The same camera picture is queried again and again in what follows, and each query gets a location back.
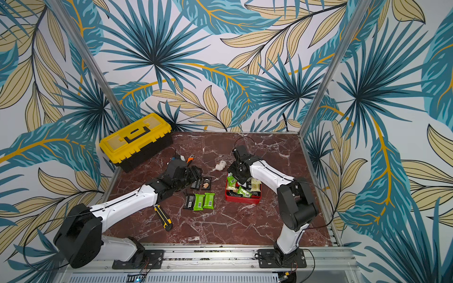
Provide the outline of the black cookie packet barcode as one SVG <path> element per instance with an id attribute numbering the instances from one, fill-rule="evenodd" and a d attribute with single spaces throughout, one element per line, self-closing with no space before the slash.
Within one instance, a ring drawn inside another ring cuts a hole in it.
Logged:
<path id="1" fill-rule="evenodd" d="M 201 180 L 198 179 L 196 181 L 194 181 L 194 183 L 191 185 L 191 189 L 193 190 L 200 190 L 200 187 L 201 187 Z"/>

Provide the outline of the black drycake cookie packet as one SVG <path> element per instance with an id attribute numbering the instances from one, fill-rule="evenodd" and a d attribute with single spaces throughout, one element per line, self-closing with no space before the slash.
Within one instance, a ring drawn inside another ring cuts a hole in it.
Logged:
<path id="1" fill-rule="evenodd" d="M 210 191 L 212 185 L 212 177 L 204 176 L 201 180 L 200 190 L 202 191 Z"/>

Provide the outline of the white plastic pipe elbow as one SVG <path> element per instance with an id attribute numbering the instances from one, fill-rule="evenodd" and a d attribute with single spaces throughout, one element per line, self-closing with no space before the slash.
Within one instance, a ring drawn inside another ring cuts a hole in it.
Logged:
<path id="1" fill-rule="evenodd" d="M 215 165 L 215 169 L 216 169 L 216 171 L 223 171 L 225 169 L 226 165 L 227 165 L 226 161 L 222 160 Z"/>

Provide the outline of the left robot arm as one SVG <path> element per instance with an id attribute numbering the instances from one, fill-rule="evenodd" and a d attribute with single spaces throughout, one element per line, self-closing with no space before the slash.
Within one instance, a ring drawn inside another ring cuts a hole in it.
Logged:
<path id="1" fill-rule="evenodd" d="M 115 238 L 104 235 L 111 226 L 145 208 L 157 207 L 202 178 L 202 169 L 184 160 L 168 163 L 158 178 L 138 189 L 105 203 L 88 207 L 76 205 L 64 218 L 53 243 L 72 268 L 92 261 L 113 261 L 114 269 L 138 269 L 162 256 L 147 252 L 133 237 Z"/>

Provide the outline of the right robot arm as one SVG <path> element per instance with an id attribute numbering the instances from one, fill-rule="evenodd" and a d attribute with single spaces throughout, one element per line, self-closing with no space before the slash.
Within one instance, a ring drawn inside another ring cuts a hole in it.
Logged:
<path id="1" fill-rule="evenodd" d="M 310 185 L 303 178 L 286 175 L 257 158 L 233 162 L 228 173 L 240 184 L 256 179 L 277 195 L 283 227 L 275 248 L 282 255 L 293 253 L 299 247 L 303 233 L 319 213 Z"/>

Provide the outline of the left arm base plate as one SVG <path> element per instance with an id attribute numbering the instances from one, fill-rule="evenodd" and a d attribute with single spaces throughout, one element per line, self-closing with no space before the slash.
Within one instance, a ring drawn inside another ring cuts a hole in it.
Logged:
<path id="1" fill-rule="evenodd" d="M 141 270 L 147 266 L 151 270 L 160 270 L 164 253 L 164 250 L 138 251 L 128 261 L 114 260 L 112 268 L 114 270 Z"/>

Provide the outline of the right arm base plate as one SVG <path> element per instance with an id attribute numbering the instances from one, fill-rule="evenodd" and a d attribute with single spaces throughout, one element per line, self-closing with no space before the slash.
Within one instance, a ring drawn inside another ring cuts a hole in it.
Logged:
<path id="1" fill-rule="evenodd" d="M 297 248 L 289 254 L 278 249 L 260 249 L 255 253 L 260 268 L 306 268 L 306 258 L 302 249 Z"/>

